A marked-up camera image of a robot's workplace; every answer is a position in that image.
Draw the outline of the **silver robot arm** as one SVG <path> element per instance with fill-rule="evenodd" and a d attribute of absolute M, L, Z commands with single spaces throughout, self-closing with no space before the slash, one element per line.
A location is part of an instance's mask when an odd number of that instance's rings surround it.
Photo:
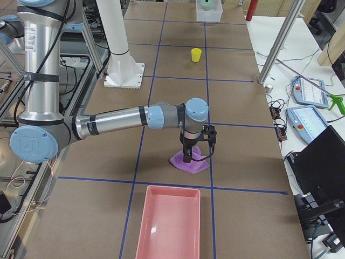
<path fill-rule="evenodd" d="M 215 145 L 216 131 L 205 122 L 209 107 L 200 98 L 185 104 L 160 102 L 95 115 L 65 117 L 59 112 L 60 36 L 64 31 L 88 30 L 82 1 L 18 1 L 24 23 L 25 110 L 18 116 L 10 147 L 24 161 L 41 163 L 69 144 L 88 136 L 148 126 L 178 128 L 183 160 L 193 160 L 192 148 L 200 141 Z"/>
<path fill-rule="evenodd" d="M 10 44 L 15 38 L 24 37 L 24 25 L 16 15 L 1 16 L 1 41 Z"/>

